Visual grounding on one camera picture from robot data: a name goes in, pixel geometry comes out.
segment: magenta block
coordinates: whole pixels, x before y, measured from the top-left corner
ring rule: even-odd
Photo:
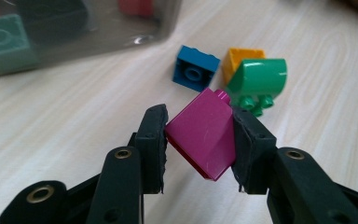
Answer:
[[[229,97],[209,88],[165,128],[168,141],[206,179],[216,181],[235,161]]]

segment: wood grain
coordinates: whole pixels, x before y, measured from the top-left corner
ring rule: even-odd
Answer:
[[[164,42],[0,77],[0,214],[37,181],[71,188],[99,173],[148,107],[180,112],[197,95],[172,82],[181,45],[221,59],[229,47],[284,58],[285,89],[260,120],[278,147],[308,151],[358,190],[358,11],[328,0],[184,0]],[[211,88],[222,85],[219,70]],[[238,193],[231,171],[214,183],[171,146],[167,157],[165,193],[145,196],[145,223],[271,223],[267,198]]]

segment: building block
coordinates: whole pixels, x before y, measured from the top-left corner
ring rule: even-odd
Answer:
[[[223,78],[227,85],[234,76],[235,71],[244,59],[264,59],[266,55],[262,49],[228,49],[225,59],[222,61]]]
[[[38,64],[21,18],[16,14],[0,17],[0,74],[31,69]]]
[[[261,116],[263,109],[274,105],[273,99],[283,90],[287,77],[284,59],[251,59],[240,63],[226,92],[231,104]]]
[[[194,91],[203,91],[211,83],[219,63],[220,60],[213,55],[182,46],[177,56],[173,81]]]
[[[118,9],[127,15],[153,16],[153,0],[118,0]]]
[[[224,91],[207,88],[165,128],[173,147],[204,178],[213,181],[235,161],[229,101]]]
[[[79,35],[89,16],[82,0],[17,0],[16,6],[29,37],[42,44]]]

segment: green block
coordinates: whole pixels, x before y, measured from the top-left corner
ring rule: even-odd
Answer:
[[[226,87],[231,104],[261,116],[263,109],[274,105],[287,77],[284,59],[245,59]]]
[[[21,17],[0,17],[0,75],[36,67],[39,60],[31,48]]]

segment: transparent plastic container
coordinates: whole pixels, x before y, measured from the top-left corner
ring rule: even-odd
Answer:
[[[0,0],[0,75],[167,37],[182,0]]]

